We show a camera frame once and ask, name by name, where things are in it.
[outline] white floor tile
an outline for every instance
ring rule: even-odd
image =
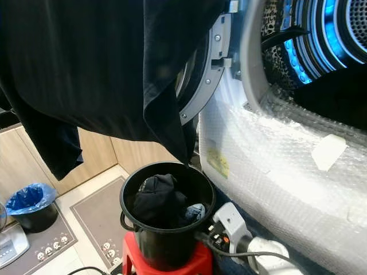
[[[60,269],[57,271],[57,275],[67,275],[69,274],[70,272],[78,269],[78,268],[83,268],[84,265],[83,263],[81,262],[81,260],[78,258],[74,261],[72,261],[71,263],[63,266],[63,267],[60,267]],[[88,271],[80,271],[77,273],[77,275],[89,275]]]
[[[67,275],[74,269],[70,270],[69,272],[64,272],[65,267],[77,260],[80,261],[75,248],[70,247],[59,256],[57,256],[55,259],[53,259],[51,262],[48,262],[46,265],[34,272],[33,275]]]
[[[78,242],[73,245],[73,248],[75,249],[77,256],[84,266],[95,266],[103,271],[107,270],[105,264],[98,255],[98,252],[94,248],[93,244],[90,242],[88,236],[85,234],[83,228],[80,226],[74,214],[71,212],[70,207],[80,200],[84,199],[85,197],[89,196],[93,192],[97,191],[98,189],[102,188],[103,186],[107,185],[109,182],[113,181],[119,176],[127,178],[128,173],[126,173],[125,170],[121,168],[121,166],[114,166],[113,168],[110,168],[109,170],[103,172],[102,174],[94,177],[93,179],[83,183],[82,185],[76,187],[75,189],[56,199],[56,204],[60,208],[62,214],[68,221],[71,229],[78,239]],[[94,271],[90,271],[89,273],[90,275],[97,274]]]

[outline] plastic wrap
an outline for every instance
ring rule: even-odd
[[[28,214],[49,206],[56,197],[56,189],[45,183],[33,183],[14,193],[6,202],[8,215]]]
[[[289,116],[258,115],[222,102],[220,90],[200,113],[200,157],[207,176],[306,257],[336,274],[365,274],[365,137],[332,121],[326,127],[318,116],[312,116],[312,127]],[[319,170],[312,152],[335,134],[332,129],[343,132],[343,127],[345,150],[328,171]]]

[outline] cabinet door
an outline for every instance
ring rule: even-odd
[[[58,181],[43,162],[24,128],[21,127],[17,131],[60,194],[73,189],[117,164],[110,137],[79,128],[78,131],[81,149],[83,150],[84,163],[73,169],[64,179]]]
[[[37,182],[52,186],[17,129],[0,133],[0,201],[5,203],[12,193]]]
[[[177,161],[162,145],[156,142],[131,142],[114,137],[111,140],[119,164],[129,174],[149,163]]]

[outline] washing machine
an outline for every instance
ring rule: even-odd
[[[229,1],[176,84],[209,179],[335,274],[367,269],[367,136],[292,93],[367,62],[366,16],[366,1]]]

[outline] hanging clothing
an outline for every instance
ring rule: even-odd
[[[224,2],[0,1],[0,87],[57,179],[81,163],[77,126],[188,163],[174,80]]]

